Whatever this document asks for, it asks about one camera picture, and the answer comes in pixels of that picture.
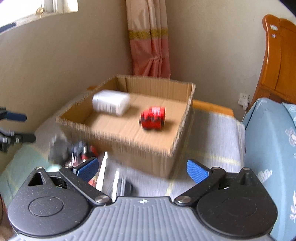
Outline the white translucent plastic container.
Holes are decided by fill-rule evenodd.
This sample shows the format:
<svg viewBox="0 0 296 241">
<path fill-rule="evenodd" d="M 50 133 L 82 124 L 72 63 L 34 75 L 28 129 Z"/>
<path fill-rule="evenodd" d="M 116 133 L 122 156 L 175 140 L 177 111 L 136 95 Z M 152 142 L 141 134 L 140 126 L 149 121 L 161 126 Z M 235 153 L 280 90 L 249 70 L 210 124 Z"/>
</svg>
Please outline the white translucent plastic container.
<svg viewBox="0 0 296 241">
<path fill-rule="evenodd" d="M 92 97 L 92 107 L 99 113 L 122 116 L 130 108 L 130 94 L 115 90 L 101 90 Z"/>
</svg>

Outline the pink curtain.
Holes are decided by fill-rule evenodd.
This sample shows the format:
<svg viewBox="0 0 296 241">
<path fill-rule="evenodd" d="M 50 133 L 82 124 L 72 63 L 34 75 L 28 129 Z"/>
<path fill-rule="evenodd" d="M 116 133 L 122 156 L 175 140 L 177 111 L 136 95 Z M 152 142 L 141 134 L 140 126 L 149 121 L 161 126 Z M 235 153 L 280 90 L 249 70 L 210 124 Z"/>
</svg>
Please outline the pink curtain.
<svg viewBox="0 0 296 241">
<path fill-rule="evenodd" d="M 133 74 L 170 78 L 166 2 L 126 1 Z"/>
</svg>

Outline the brown cardboard box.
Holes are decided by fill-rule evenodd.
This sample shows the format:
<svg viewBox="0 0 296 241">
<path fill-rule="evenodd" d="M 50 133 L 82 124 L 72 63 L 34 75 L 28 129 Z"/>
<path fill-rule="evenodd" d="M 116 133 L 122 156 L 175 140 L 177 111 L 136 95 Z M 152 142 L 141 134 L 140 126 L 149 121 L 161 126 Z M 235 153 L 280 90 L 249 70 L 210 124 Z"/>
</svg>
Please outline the brown cardboard box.
<svg viewBox="0 0 296 241">
<path fill-rule="evenodd" d="M 126 166 L 168 178 L 186 131 L 195 89 L 190 82 L 116 75 L 65 107 L 56 122 L 69 140 L 88 142 Z M 93 109 L 93 96 L 102 90 L 130 95 L 124 115 Z M 166 109 L 164 127 L 159 131 L 144 130 L 139 124 L 141 113 L 152 106 Z"/>
</svg>

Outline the wooden bed headboard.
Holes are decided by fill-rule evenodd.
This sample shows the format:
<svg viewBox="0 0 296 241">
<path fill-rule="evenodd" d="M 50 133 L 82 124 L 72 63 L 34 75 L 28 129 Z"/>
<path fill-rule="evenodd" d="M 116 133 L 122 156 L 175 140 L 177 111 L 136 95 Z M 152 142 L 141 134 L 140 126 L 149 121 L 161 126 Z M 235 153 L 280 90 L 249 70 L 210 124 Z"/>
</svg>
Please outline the wooden bed headboard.
<svg viewBox="0 0 296 241">
<path fill-rule="evenodd" d="M 262 97 L 295 104 L 295 25 L 273 15 L 264 16 L 262 25 L 266 33 L 265 55 L 250 105 Z"/>
</svg>

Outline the blue floral bed sheet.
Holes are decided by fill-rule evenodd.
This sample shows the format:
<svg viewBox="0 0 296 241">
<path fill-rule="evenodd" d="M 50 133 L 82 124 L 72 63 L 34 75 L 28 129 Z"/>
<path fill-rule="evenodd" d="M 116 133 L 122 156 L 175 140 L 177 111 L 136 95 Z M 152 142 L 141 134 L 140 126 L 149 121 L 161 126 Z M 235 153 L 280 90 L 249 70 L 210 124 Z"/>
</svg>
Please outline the blue floral bed sheet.
<svg viewBox="0 0 296 241">
<path fill-rule="evenodd" d="M 295 240 L 295 105 L 258 99 L 243 120 L 245 166 L 274 200 L 275 240 Z"/>
</svg>

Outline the black red toy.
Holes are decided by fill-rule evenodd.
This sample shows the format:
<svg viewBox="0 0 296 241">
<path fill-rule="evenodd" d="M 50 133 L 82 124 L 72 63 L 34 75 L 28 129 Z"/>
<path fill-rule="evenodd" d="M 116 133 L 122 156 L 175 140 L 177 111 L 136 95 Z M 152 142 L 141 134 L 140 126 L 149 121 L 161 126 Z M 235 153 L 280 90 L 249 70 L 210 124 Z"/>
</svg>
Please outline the black red toy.
<svg viewBox="0 0 296 241">
<path fill-rule="evenodd" d="M 96 157 L 98 159 L 99 153 L 96 150 L 96 148 L 92 145 L 87 145 L 85 142 L 78 142 L 71 147 L 69 151 L 68 160 L 67 162 L 65 162 L 65 166 L 73 166 L 74 168 L 76 168 L 78 165 L 82 164 L 83 162 L 85 162 L 91 157 Z M 98 172 L 88 182 L 89 185 L 93 187 L 96 186 L 97 179 L 98 179 Z"/>
</svg>

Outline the white wall plug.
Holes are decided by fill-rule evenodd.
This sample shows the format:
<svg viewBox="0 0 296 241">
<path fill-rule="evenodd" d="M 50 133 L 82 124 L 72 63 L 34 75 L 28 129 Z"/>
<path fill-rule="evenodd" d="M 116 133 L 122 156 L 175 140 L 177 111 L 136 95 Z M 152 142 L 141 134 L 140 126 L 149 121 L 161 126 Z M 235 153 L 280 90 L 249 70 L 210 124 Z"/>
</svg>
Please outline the white wall plug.
<svg viewBox="0 0 296 241">
<path fill-rule="evenodd" d="M 249 105 L 249 94 L 240 93 L 238 104 L 243 107 L 244 110 L 247 110 Z"/>
</svg>

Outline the red toy car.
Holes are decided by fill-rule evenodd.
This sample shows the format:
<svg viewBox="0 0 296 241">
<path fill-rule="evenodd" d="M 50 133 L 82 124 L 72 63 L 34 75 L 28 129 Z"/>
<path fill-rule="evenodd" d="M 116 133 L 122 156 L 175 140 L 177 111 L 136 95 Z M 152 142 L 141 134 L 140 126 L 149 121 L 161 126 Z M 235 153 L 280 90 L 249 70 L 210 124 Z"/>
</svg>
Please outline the red toy car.
<svg viewBox="0 0 296 241">
<path fill-rule="evenodd" d="M 144 130 L 161 130 L 165 125 L 166 108 L 152 106 L 140 114 L 139 124 Z"/>
</svg>

